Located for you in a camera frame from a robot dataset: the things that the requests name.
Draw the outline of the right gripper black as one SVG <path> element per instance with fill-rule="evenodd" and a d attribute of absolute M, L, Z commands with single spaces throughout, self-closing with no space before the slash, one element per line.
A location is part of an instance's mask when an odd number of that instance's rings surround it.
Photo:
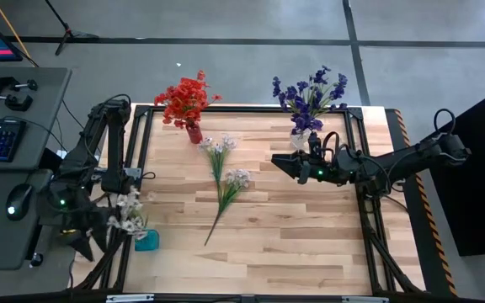
<path fill-rule="evenodd" d="M 271 162 L 299 184 L 305 184 L 309 178 L 337 185 L 367 181 L 362 157 L 348 145 L 340 145 L 337 132 L 329 132 L 324 141 L 312 132 L 307 142 L 310 153 L 273 154 Z"/>

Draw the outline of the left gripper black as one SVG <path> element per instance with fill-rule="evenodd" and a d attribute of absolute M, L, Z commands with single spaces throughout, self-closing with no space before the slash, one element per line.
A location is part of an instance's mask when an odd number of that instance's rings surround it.
<path fill-rule="evenodd" d="M 100 250 L 108 249 L 107 233 L 110 208 L 98 208 L 90 199 L 86 183 L 50 181 L 39 191 L 39 223 L 54 226 L 60 231 L 81 231 L 93 239 Z M 82 234 L 70 235 L 69 245 L 89 262 L 94 260 L 89 238 Z"/>

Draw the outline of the clear crystal glass vase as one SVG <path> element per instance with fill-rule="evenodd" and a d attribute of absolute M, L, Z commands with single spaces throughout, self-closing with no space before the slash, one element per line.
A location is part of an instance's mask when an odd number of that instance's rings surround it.
<path fill-rule="evenodd" d="M 304 130 L 296 130 L 294 129 L 290 133 L 290 143 L 291 145 L 297 150 L 307 150 L 307 142 L 312 134 L 312 131 L 310 129 L 304 129 Z"/>

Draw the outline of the purple artificial flower stem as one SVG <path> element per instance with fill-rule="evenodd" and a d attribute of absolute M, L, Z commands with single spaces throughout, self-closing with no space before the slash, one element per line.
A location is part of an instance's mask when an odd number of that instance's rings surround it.
<path fill-rule="evenodd" d="M 330 103 L 327 73 L 331 69 L 322 66 L 307 81 L 299 81 L 287 88 L 285 101 L 290 105 L 291 121 L 295 123 L 293 134 L 308 130 L 321 130 L 322 121 L 317 117 L 327 111 Z"/>
<path fill-rule="evenodd" d="M 345 90 L 348 84 L 348 78 L 339 73 L 337 80 L 329 87 L 321 91 L 321 98 L 319 99 L 319 109 L 322 112 L 333 112 L 341 109 L 347 109 L 346 103 L 339 103 L 338 100 L 345 95 Z"/>
<path fill-rule="evenodd" d="M 293 86 L 289 86 L 283 91 L 280 89 L 280 84 L 281 80 L 278 77 L 273 77 L 273 97 L 278 99 L 280 107 L 286 112 L 288 111 L 287 102 L 295 100 L 299 96 L 299 92 Z"/>

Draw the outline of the white artificial flower stem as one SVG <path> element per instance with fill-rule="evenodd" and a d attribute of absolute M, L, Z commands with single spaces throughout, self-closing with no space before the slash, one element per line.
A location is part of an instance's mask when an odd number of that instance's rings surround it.
<path fill-rule="evenodd" d="M 211 165 L 211 174 L 216 183 L 218 199 L 222 197 L 221 175 L 224 161 L 236 146 L 236 141 L 229 135 L 224 135 L 219 143 L 214 143 L 212 138 L 206 137 L 198 144 L 198 150 L 207 156 Z"/>
<path fill-rule="evenodd" d="M 125 231 L 138 241 L 148 233 L 148 217 L 141 212 L 143 203 L 139 200 L 140 194 L 135 186 L 131 186 L 128 194 L 118 195 L 116 206 L 119 208 L 119 217 L 111 215 L 107 222 L 108 226 Z"/>
<path fill-rule="evenodd" d="M 229 170 L 225 175 L 225 181 L 219 187 L 218 211 L 211 227 L 211 230 L 205 240 L 205 246 L 208 244 L 218 221 L 221 219 L 224 211 L 235 201 L 238 195 L 249 187 L 250 172 L 244 169 Z"/>

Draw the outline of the red artificial flower stem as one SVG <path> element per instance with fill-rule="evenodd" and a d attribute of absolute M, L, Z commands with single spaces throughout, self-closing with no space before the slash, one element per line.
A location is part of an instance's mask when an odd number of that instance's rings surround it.
<path fill-rule="evenodd" d="M 170 93 L 170 108 L 176 125 L 191 125 L 200 121 L 202 109 L 208 106 L 204 80 L 182 77 Z"/>
<path fill-rule="evenodd" d="M 200 85 L 200 88 L 195 93 L 195 98 L 202 104 L 213 104 L 215 102 L 220 102 L 223 97 L 220 94 L 208 94 L 208 89 L 211 87 L 205 80 L 205 72 L 199 70 L 197 72 L 196 81 Z"/>
<path fill-rule="evenodd" d="M 163 123 L 165 125 L 174 124 L 176 127 L 183 129 L 184 114 L 183 101 L 180 99 L 179 88 L 170 86 L 165 93 L 160 93 L 153 98 L 155 105 L 163 105 Z"/>

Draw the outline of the teal glass vase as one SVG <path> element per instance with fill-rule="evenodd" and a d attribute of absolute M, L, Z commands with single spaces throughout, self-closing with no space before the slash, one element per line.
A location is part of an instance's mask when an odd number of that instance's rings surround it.
<path fill-rule="evenodd" d="M 155 251 L 160 246 L 160 236 L 157 230 L 140 231 L 135 236 L 135 250 L 137 252 Z"/>

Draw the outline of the red glass bottle vase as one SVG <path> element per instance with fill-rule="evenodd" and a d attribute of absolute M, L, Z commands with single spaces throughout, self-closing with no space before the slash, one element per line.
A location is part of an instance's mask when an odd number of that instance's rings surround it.
<path fill-rule="evenodd" d="M 189 140 L 193 144 L 199 144 L 203 141 L 200 125 L 198 123 L 187 124 L 185 126 Z"/>

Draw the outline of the black computer mouse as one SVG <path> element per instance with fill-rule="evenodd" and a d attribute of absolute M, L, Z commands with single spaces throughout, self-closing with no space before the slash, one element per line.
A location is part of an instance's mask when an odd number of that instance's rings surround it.
<path fill-rule="evenodd" d="M 7 218 L 20 221 L 27 215 L 33 189 L 32 185 L 21 183 L 10 191 L 5 204 Z"/>

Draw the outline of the black C-clamp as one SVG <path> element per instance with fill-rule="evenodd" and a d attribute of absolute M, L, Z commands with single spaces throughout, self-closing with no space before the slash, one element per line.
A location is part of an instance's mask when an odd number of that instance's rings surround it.
<path fill-rule="evenodd" d="M 27 95 L 24 100 L 20 101 L 17 97 L 9 94 L 7 96 L 1 96 L 0 100 L 4 101 L 4 104 L 7 108 L 11 109 L 12 111 L 20 111 L 25 112 L 29 109 L 31 104 L 33 103 L 33 98 Z"/>
<path fill-rule="evenodd" d="M 37 91 L 38 87 L 39 86 L 34 79 L 29 79 L 26 81 L 26 83 L 20 83 L 14 77 L 0 77 L 0 92 L 2 92 L 6 88 L 14 92 L 19 92 L 22 88 L 23 89 L 27 88 L 28 90 L 31 90 L 31 91 Z"/>

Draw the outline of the grey computer desk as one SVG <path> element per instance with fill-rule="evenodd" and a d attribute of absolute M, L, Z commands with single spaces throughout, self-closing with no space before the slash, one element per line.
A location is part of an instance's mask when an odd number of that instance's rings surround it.
<path fill-rule="evenodd" d="M 13 77 L 21 83 L 33 79 L 38 83 L 35 91 L 22 88 L 16 92 L 19 101 L 28 96 L 33 99 L 24 112 L 11 110 L 0 100 L 0 121 L 25 123 L 12 159 L 0 159 L 0 270 L 19 269 L 26 260 L 39 221 L 36 195 L 51 175 L 40 168 L 40 162 L 71 75 L 66 68 L 0 67 L 0 78 Z M 14 221 L 8 217 L 7 199 L 14 188 L 24 183 L 32 187 L 29 207 L 23 218 Z"/>

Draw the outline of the black cabinet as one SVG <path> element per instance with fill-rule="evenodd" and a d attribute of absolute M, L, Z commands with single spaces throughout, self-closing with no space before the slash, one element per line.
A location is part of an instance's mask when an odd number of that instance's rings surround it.
<path fill-rule="evenodd" d="M 485 99 L 439 128 L 472 154 L 459 167 L 432 167 L 431 177 L 460 256 L 485 254 Z"/>

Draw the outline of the black tripod stand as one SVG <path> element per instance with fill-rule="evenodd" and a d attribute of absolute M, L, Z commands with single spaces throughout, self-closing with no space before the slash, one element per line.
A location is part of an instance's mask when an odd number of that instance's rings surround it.
<path fill-rule="evenodd" d="M 59 21 L 59 23 L 61 24 L 61 26 L 64 29 L 64 34 L 61 37 L 61 41 L 59 42 L 57 49 L 56 49 L 56 52 L 55 52 L 56 56 L 59 56 L 62 53 L 64 46 L 67 43 L 71 42 L 72 40 L 75 40 L 75 39 L 97 40 L 99 38 L 98 35 L 94 35 L 94 34 L 90 34 L 90 33 L 87 33 L 87 32 L 82 32 L 82 31 L 71 29 L 69 24 L 63 20 L 61 15 L 53 7 L 50 0 L 44 0 L 44 1 L 48 5 L 49 9 L 56 16 L 57 20 Z"/>

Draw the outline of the silver metal bracket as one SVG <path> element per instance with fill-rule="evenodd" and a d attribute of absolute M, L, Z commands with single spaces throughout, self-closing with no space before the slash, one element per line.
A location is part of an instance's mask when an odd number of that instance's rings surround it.
<path fill-rule="evenodd" d="M 121 295 L 108 295 L 105 303 L 143 303 L 148 301 L 154 301 L 154 294 L 121 294 Z"/>
<path fill-rule="evenodd" d="M 343 296 L 342 303 L 390 303 L 388 298 L 375 296 Z"/>

